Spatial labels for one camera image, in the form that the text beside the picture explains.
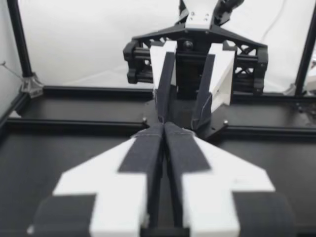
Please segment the white backdrop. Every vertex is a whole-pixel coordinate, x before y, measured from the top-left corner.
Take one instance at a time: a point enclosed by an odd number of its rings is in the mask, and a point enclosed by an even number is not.
[[[127,84],[124,46],[132,36],[171,26],[178,4],[179,0],[20,0],[33,69],[45,84],[132,86]],[[294,82],[314,4],[315,0],[246,0],[225,26],[269,45],[266,90],[282,91]]]
[[[0,0],[0,64],[4,61],[9,68],[21,74],[7,3]],[[0,66],[0,116],[18,94],[20,85],[19,78]]]

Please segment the black metal bracket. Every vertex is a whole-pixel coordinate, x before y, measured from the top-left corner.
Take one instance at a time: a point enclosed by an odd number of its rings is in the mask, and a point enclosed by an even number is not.
[[[261,94],[268,66],[268,47],[241,37],[235,33],[212,25],[210,30],[186,29],[178,24],[154,33],[134,37],[125,47],[124,59],[128,62],[129,83],[153,82],[149,48],[154,41],[175,40],[178,43],[176,54],[177,86],[179,95],[195,98],[199,88],[207,53],[212,43],[233,42],[238,51],[233,78],[233,91]]]

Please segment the black fabric strip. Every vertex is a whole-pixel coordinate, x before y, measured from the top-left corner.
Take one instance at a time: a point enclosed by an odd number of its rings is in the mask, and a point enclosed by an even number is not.
[[[169,97],[171,91],[171,80],[174,70],[175,54],[166,53],[161,72],[158,90],[156,90],[156,106],[158,119],[160,122],[166,122],[168,117]]]
[[[129,149],[119,172],[145,173],[147,175],[148,205],[150,227],[157,224],[159,187],[162,173],[163,124],[155,124],[135,135],[137,138]]]
[[[279,193],[234,193],[239,237],[295,237],[294,215]]]
[[[136,141],[118,169],[119,172],[146,173],[148,194],[152,192],[158,167],[161,166],[159,157],[162,135],[163,125],[160,123],[137,133]]]
[[[191,132],[168,122],[165,124],[165,135],[177,195],[182,202],[182,175],[210,170],[211,167]]]
[[[212,93],[209,92],[209,85],[211,83],[214,61],[215,55],[208,54],[192,116],[193,130],[198,129],[200,126],[211,120]]]
[[[35,215],[35,237],[90,237],[95,195],[52,196]]]

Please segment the vertical black post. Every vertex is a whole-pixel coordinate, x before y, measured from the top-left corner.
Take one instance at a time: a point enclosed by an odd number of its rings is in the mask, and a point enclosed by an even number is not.
[[[7,0],[16,46],[19,53],[23,77],[33,75],[28,49],[26,46],[18,0]]]
[[[297,78],[295,81],[295,85],[296,85],[295,95],[299,96],[299,95],[302,95],[303,93],[304,82],[305,82],[307,73],[309,71],[308,69],[309,69],[311,58],[313,55],[315,41],[316,41],[316,5],[314,8],[310,29],[308,31],[301,64],[300,64],[300,67],[297,73]]]

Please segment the black foam pad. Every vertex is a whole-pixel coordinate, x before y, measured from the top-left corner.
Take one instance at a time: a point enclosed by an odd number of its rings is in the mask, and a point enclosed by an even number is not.
[[[239,237],[295,237],[294,215],[286,198],[275,192],[234,193]]]
[[[35,237],[90,237],[95,195],[52,196],[35,215]]]

